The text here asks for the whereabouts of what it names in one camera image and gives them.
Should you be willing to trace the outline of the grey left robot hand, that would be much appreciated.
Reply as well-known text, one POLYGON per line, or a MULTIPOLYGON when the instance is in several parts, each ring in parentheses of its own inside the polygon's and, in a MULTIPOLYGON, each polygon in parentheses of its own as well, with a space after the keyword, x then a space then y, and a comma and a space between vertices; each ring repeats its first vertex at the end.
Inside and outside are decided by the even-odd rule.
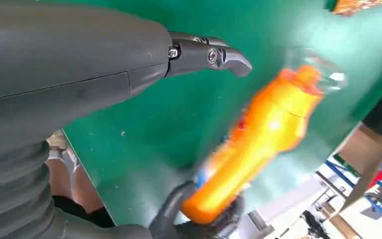
POLYGON ((195 189, 177 186, 148 228, 101 228, 56 208, 47 139, 75 119, 121 103, 165 77, 210 68, 252 71, 215 37, 171 32, 128 13, 75 5, 0 3, 0 239, 205 239, 226 236, 238 197, 213 223, 175 225, 195 189))

